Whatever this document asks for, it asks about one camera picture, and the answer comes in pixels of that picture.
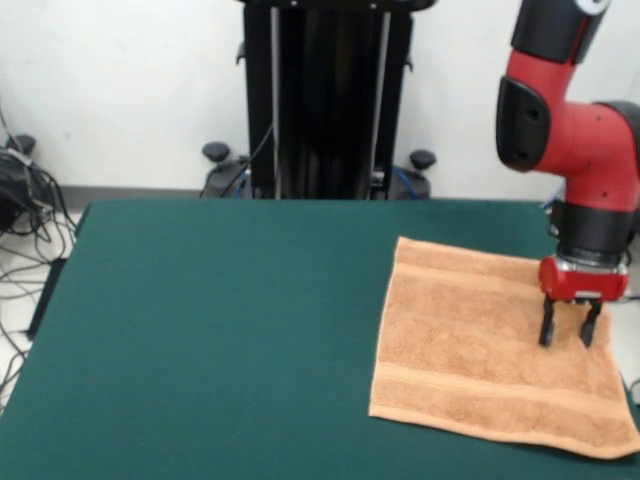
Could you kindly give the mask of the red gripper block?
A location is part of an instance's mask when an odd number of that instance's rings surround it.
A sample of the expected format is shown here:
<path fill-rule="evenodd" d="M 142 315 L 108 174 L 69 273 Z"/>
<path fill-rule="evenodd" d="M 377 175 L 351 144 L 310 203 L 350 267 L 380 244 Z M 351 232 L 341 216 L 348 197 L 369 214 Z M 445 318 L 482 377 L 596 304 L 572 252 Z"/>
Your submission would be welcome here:
<path fill-rule="evenodd" d="M 543 320 L 539 344 L 549 347 L 554 333 L 555 302 L 590 300 L 589 311 L 580 330 L 586 348 L 593 342 L 597 319 L 604 302 L 619 300 L 629 285 L 629 273 L 624 264 L 615 268 L 580 265 L 557 256 L 545 257 L 539 265 L 538 277 L 542 292 L 548 296 L 543 302 Z"/>

